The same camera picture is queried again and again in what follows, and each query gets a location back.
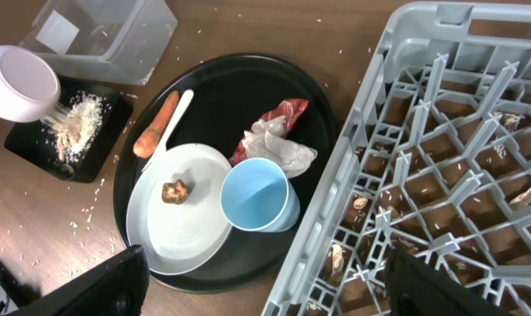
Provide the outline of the pink bowl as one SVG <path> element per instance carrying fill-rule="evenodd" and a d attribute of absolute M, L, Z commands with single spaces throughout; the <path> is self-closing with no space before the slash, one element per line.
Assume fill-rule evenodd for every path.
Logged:
<path fill-rule="evenodd" d="M 61 86 L 51 67 L 33 52 L 0 46 L 0 118 L 16 123 L 46 116 L 59 101 Z"/>

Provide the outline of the light blue plastic cup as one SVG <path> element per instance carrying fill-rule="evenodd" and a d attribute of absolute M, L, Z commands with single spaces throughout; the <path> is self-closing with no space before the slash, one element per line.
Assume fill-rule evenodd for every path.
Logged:
<path fill-rule="evenodd" d="M 281 233 L 300 214 L 296 191 L 282 169 L 266 158 L 250 158 L 227 174 L 220 192 L 230 224 L 247 232 Z"/>

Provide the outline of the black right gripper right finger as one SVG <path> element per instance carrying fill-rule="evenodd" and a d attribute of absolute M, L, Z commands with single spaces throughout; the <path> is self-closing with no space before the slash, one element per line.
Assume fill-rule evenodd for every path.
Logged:
<path fill-rule="evenodd" d="M 403 248 L 391 248 L 386 255 L 384 285 L 392 315 L 508 314 Z"/>

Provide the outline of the white round plate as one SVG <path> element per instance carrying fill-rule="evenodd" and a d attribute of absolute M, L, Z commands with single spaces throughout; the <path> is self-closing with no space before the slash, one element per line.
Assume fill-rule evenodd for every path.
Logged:
<path fill-rule="evenodd" d="M 133 187 L 126 212 L 126 237 L 141 245 L 149 269 L 164 276 L 191 272 L 209 261 L 226 242 L 232 225 L 219 195 L 232 169 L 218 150 L 204 144 L 173 147 L 150 164 Z M 166 183 L 183 181 L 189 195 L 168 204 Z"/>

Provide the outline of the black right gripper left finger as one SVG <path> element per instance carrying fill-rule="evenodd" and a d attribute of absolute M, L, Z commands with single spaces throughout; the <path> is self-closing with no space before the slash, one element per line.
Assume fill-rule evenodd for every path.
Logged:
<path fill-rule="evenodd" d="M 16 316 L 139 316 L 150 272 L 143 247 L 131 246 L 25 305 Z"/>

